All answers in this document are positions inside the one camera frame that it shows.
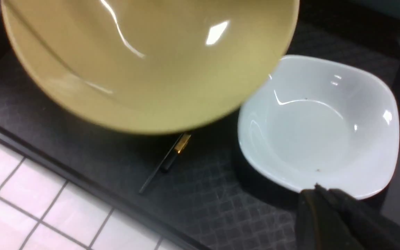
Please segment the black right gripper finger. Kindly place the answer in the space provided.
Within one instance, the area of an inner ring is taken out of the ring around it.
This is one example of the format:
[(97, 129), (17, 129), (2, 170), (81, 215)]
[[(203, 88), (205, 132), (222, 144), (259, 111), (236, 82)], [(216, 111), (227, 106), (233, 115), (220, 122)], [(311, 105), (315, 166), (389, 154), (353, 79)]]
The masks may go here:
[(298, 250), (400, 250), (400, 226), (340, 189), (299, 194)]

